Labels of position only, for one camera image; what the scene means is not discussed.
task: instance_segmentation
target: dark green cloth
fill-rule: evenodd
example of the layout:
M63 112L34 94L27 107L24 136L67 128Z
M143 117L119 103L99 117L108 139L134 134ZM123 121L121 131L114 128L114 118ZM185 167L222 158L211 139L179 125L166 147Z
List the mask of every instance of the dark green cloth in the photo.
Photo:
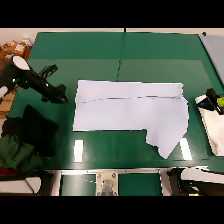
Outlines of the dark green cloth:
M41 157L35 147L23 143L19 145L18 137L6 135L0 139L0 167L11 168L26 173L31 170L44 169L49 160Z

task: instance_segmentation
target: green table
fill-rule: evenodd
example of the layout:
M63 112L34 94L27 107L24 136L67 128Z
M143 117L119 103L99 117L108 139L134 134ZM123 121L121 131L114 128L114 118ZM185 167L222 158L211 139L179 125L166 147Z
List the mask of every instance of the green table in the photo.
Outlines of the green table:
M224 171L224 160L210 149L194 99L207 88L223 86L197 35L159 33L39 33L30 65L39 71L57 64L49 78L67 87L67 105L41 102L34 90L19 89L10 116L21 116L30 103L60 129L54 140L56 156L49 169L114 169L204 165ZM110 80L182 82L189 102L188 139L192 161L184 161L178 144L167 160L145 143L146 131L73 132L77 81ZM74 163L75 140L84 140L83 162Z

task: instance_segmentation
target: folded white cloth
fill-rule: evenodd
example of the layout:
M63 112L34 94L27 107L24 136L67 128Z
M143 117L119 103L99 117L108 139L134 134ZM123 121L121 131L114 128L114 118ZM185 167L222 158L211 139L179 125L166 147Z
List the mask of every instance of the folded white cloth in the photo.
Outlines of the folded white cloth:
M205 95L199 96L195 101L199 103L205 98ZM217 111L209 111L202 108L199 108L199 111L212 152L216 156L224 156L224 115L219 115Z
M182 83L78 82L74 131L147 130L167 158L187 131Z

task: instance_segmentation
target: robotic arm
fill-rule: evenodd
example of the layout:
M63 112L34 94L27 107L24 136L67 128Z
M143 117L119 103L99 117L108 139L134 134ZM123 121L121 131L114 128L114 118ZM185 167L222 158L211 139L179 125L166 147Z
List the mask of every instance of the robotic arm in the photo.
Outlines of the robotic arm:
M56 65L52 65L45 67L37 74L22 57L11 57L0 70L0 99L18 85L24 89L31 87L42 94L43 102L67 103L68 99L65 96L65 85L61 84L54 87L46 80L57 69Z

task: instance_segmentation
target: pile of clothes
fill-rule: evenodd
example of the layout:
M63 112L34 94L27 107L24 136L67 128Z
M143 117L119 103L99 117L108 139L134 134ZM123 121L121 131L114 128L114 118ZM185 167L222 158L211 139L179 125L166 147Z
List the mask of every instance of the pile of clothes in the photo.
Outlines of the pile of clothes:
M45 119L30 105L23 117L7 117L0 139L0 168L26 173L41 170L54 156L52 139L58 125Z

